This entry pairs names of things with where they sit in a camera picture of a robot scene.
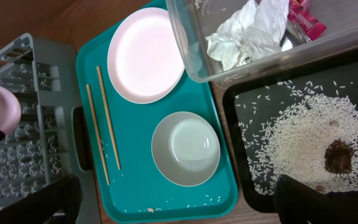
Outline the grey bowl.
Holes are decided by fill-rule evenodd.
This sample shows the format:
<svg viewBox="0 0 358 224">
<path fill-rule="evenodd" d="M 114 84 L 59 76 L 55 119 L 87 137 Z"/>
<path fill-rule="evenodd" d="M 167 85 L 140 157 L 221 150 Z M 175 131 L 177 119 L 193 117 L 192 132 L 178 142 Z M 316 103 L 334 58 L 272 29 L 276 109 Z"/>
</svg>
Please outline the grey bowl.
<svg viewBox="0 0 358 224">
<path fill-rule="evenodd" d="M 215 130 L 204 118 L 179 111 L 159 122 L 152 135 L 151 153 L 156 168 L 167 180 L 195 187 L 216 172 L 221 148 Z"/>
</svg>

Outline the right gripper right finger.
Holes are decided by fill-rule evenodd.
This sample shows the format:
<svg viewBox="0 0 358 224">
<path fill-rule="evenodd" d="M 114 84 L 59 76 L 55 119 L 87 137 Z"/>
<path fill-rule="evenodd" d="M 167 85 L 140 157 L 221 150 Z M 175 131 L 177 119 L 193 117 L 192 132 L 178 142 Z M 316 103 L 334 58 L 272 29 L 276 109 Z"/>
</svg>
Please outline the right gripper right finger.
<svg viewBox="0 0 358 224">
<path fill-rule="evenodd" d="M 282 223 L 358 223 L 358 212 L 349 204 L 331 200 L 287 175 L 277 179 L 273 202 Z"/>
</svg>

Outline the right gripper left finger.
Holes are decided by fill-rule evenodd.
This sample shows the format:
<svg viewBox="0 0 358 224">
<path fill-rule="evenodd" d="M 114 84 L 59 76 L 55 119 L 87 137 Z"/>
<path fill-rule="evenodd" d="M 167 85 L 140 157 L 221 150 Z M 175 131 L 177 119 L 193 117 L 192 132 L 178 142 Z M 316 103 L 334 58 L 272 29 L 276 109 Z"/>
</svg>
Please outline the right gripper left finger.
<svg viewBox="0 0 358 224">
<path fill-rule="evenodd" d="M 80 178 L 70 174 L 0 211 L 0 223 L 75 223 L 83 200 Z"/>
</svg>

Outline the white napkin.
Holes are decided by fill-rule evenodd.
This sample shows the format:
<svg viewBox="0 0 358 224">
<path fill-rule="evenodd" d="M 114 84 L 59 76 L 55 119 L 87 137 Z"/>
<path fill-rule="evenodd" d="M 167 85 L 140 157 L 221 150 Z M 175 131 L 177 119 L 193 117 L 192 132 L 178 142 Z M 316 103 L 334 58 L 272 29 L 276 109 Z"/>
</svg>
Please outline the white napkin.
<svg viewBox="0 0 358 224">
<path fill-rule="evenodd" d="M 215 33 L 206 37 L 207 54 L 231 70 L 282 51 L 289 0 L 249 0 Z"/>
</svg>

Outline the large white round plate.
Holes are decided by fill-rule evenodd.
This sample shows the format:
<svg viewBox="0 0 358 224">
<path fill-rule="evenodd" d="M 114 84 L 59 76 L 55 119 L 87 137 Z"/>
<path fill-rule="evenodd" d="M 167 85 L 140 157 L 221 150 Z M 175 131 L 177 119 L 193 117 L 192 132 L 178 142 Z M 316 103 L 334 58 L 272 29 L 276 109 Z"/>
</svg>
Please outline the large white round plate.
<svg viewBox="0 0 358 224">
<path fill-rule="evenodd" d="M 109 79 L 121 97 L 148 104 L 169 94 L 185 70 L 168 11 L 140 9 L 116 29 L 108 48 Z"/>
</svg>

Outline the rice and food scraps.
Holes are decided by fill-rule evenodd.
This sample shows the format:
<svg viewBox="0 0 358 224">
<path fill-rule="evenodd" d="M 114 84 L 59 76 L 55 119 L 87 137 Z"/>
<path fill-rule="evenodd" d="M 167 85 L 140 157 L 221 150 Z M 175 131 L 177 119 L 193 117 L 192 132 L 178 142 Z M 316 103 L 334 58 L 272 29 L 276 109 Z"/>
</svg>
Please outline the rice and food scraps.
<svg viewBox="0 0 358 224">
<path fill-rule="evenodd" d="M 358 191 L 358 103 L 321 85 L 278 82 L 234 99 L 251 184 L 272 195 L 282 174 L 327 194 Z"/>
</svg>

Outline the small white bowl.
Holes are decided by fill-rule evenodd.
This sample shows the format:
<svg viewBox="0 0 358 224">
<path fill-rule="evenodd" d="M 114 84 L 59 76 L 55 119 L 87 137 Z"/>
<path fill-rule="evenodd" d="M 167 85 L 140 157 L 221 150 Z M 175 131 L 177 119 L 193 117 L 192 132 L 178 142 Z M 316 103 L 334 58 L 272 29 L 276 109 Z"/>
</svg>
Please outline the small white bowl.
<svg viewBox="0 0 358 224">
<path fill-rule="evenodd" d="M 11 134 L 21 120 L 21 106 L 15 95 L 0 86 L 0 131 Z"/>
</svg>

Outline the red snack wrapper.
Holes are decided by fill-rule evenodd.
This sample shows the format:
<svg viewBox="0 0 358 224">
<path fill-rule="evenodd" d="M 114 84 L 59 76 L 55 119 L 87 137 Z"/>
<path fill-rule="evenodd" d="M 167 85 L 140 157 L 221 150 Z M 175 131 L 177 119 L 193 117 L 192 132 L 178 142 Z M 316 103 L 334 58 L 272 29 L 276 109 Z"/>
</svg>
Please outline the red snack wrapper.
<svg viewBox="0 0 358 224">
<path fill-rule="evenodd" d="M 310 40 L 316 40 L 327 27 L 310 14 L 310 0 L 290 0 L 288 19 L 300 25 Z"/>
</svg>

